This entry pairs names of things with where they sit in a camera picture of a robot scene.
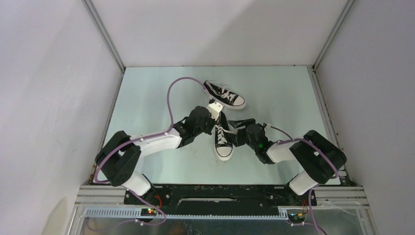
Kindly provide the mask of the black canvas sneaker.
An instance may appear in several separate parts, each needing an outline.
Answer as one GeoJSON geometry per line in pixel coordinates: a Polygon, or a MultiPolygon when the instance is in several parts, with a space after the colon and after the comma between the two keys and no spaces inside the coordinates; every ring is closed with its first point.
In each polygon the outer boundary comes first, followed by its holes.
{"type": "Polygon", "coordinates": [[[214,152],[219,160],[228,161],[232,157],[235,134],[228,124],[226,115],[221,112],[214,126],[214,152]]]}
{"type": "Polygon", "coordinates": [[[228,109],[242,110],[246,106],[245,98],[232,91],[228,85],[206,80],[203,82],[203,86],[211,101],[218,102],[228,109]]]}

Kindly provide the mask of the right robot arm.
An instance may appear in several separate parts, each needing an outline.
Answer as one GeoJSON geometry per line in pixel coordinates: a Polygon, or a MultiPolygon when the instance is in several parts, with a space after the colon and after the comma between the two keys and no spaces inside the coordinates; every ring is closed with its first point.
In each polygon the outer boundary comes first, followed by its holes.
{"type": "Polygon", "coordinates": [[[267,125],[259,124],[253,118],[228,123],[236,130],[233,144],[246,144],[263,164],[297,161],[301,165],[302,172],[286,184],[284,192],[285,200],[292,205],[302,201],[310,189],[337,178],[340,168],[347,162],[343,151],[315,130],[299,138],[272,142],[266,136],[267,125]]]}

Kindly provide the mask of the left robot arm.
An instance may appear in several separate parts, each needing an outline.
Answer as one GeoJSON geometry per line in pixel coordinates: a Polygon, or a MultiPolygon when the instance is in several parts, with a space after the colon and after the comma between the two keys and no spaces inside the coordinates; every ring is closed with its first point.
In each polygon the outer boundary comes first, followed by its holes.
{"type": "Polygon", "coordinates": [[[193,143],[201,133],[211,134],[223,106],[212,103],[207,107],[195,107],[188,117],[175,123],[168,132],[132,139],[124,131],[116,132],[95,158],[96,174],[102,172],[104,180],[97,176],[98,184],[108,182],[122,186],[136,194],[143,204],[154,200],[151,182],[137,169],[139,159],[167,149],[177,149],[193,143]]]}

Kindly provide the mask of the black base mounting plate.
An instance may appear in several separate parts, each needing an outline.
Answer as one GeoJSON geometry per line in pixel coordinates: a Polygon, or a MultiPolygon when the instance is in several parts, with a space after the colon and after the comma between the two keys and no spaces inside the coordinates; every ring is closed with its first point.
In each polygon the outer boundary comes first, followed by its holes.
{"type": "Polygon", "coordinates": [[[278,215],[283,207],[316,206],[314,193],[298,196],[283,185],[156,184],[142,198],[164,213],[278,215]]]}

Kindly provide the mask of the right controller board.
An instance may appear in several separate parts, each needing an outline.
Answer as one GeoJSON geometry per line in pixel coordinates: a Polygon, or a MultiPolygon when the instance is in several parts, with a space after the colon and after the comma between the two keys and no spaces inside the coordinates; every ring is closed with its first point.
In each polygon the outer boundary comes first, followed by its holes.
{"type": "Polygon", "coordinates": [[[306,220],[307,214],[306,213],[289,213],[288,220],[291,224],[304,224],[306,220]]]}

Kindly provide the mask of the controller board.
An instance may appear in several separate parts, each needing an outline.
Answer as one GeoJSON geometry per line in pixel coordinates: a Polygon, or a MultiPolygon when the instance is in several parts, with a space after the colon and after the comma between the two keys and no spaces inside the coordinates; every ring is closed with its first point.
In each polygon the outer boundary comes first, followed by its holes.
{"type": "Polygon", "coordinates": [[[158,211],[154,208],[143,208],[141,209],[140,216],[150,217],[158,215],[158,211]]]}
{"type": "Polygon", "coordinates": [[[291,224],[304,224],[306,220],[307,214],[306,213],[289,213],[288,220],[291,224]]]}

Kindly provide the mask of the left controller board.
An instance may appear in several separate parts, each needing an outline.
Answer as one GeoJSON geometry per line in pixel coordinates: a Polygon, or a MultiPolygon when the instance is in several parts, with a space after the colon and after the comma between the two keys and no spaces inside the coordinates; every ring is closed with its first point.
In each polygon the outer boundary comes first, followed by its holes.
{"type": "Polygon", "coordinates": [[[154,208],[143,208],[141,209],[140,216],[150,217],[158,215],[158,211],[154,208]]]}

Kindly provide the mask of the aluminium frame rail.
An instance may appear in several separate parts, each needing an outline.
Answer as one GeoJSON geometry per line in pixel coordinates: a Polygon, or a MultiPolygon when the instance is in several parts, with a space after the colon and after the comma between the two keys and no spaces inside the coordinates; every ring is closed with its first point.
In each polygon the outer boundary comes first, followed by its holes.
{"type": "Polygon", "coordinates": [[[317,208],[369,209],[363,187],[318,187],[314,190],[317,208]]]}

